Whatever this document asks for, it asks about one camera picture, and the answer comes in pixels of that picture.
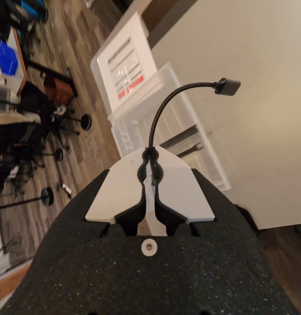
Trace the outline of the black office chair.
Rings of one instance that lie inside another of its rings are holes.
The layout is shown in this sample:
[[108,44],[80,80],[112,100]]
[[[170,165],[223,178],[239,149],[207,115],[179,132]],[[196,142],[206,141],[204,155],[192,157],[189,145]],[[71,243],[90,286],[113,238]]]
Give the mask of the black office chair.
[[84,114],[80,119],[72,117],[73,109],[50,100],[45,93],[28,81],[22,89],[20,103],[17,108],[21,111],[37,114],[40,117],[41,125],[56,136],[61,147],[67,151],[70,150],[70,147],[63,144],[61,130],[76,136],[79,136],[80,132],[65,127],[63,125],[64,120],[73,120],[80,123],[84,131],[88,131],[92,126],[92,118],[89,114]]
[[50,134],[49,128],[37,123],[0,125],[0,196],[6,183],[13,186],[15,198],[18,194],[24,195],[23,185],[34,177],[37,168],[45,168],[37,157],[63,159],[61,148],[44,153]]

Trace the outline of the clear plastic bin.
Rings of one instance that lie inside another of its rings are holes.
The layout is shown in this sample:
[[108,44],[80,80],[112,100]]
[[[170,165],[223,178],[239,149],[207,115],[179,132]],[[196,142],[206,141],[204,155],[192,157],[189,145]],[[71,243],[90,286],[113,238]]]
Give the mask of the clear plastic bin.
[[[148,147],[151,125],[164,99],[181,86],[170,62],[134,92],[108,120],[121,158]],[[165,107],[156,126],[154,146],[160,145],[197,169],[220,191],[231,184],[186,92]]]

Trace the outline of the black braided cable grey plug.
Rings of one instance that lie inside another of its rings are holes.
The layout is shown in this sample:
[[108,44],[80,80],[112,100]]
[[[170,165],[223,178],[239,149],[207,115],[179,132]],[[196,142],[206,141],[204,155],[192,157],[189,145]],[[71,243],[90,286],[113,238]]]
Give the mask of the black braided cable grey plug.
[[149,149],[150,155],[153,155],[153,151],[154,151],[153,143],[154,143],[154,137],[155,137],[155,130],[156,130],[156,126],[159,121],[159,118],[161,114],[163,113],[164,108],[175,96],[177,96],[181,92],[187,91],[189,89],[194,89],[194,88],[212,88],[214,89],[214,92],[216,95],[234,96],[235,93],[240,88],[240,86],[241,86],[240,81],[232,80],[228,78],[221,78],[217,82],[198,82],[198,83],[186,84],[172,91],[172,93],[170,93],[161,103],[153,119],[150,133],[149,133],[149,139],[148,139],[148,149]]

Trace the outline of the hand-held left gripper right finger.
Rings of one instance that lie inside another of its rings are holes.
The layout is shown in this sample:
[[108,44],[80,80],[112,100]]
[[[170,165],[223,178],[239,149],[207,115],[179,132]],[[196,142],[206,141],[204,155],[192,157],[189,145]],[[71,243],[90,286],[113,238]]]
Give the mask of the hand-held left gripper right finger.
[[181,224],[214,221],[215,215],[190,166],[156,146],[152,149],[155,215],[166,230]]

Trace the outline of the blue bin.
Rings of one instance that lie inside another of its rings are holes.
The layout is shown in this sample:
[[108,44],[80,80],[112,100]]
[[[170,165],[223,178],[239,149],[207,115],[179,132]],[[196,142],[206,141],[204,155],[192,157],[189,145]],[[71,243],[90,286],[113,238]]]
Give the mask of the blue bin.
[[18,68],[18,60],[15,50],[4,41],[0,42],[0,70],[7,76],[15,76]]

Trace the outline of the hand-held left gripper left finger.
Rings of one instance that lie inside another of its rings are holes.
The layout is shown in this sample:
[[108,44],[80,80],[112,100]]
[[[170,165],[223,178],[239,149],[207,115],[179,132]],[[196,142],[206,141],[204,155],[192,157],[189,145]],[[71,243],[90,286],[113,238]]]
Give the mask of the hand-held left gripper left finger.
[[141,147],[115,163],[93,200],[86,221],[120,224],[123,230],[137,230],[145,218],[144,181],[149,149]]

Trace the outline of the paper sheet red label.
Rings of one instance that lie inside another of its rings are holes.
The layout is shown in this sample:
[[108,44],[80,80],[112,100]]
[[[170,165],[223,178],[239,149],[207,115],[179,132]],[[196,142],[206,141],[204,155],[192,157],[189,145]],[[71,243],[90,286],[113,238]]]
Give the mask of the paper sheet red label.
[[146,80],[131,37],[127,38],[108,59],[108,67],[119,100],[133,92]]

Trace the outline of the wooden table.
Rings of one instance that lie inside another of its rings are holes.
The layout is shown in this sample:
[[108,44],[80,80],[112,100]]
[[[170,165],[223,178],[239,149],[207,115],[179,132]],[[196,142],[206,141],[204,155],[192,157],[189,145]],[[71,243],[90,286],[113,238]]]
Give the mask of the wooden table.
[[27,81],[27,70],[28,68],[33,68],[44,75],[49,75],[61,82],[65,82],[65,85],[70,86],[73,98],[78,97],[78,92],[73,78],[70,76],[69,69],[66,69],[66,75],[63,75],[32,61],[29,57],[27,57],[25,50],[19,42],[18,34],[13,27],[11,27],[9,32],[7,45],[14,50],[18,66],[14,76],[3,74],[0,70],[0,76],[3,77],[6,82],[4,84],[0,84],[0,88],[8,89],[13,94],[19,96]]

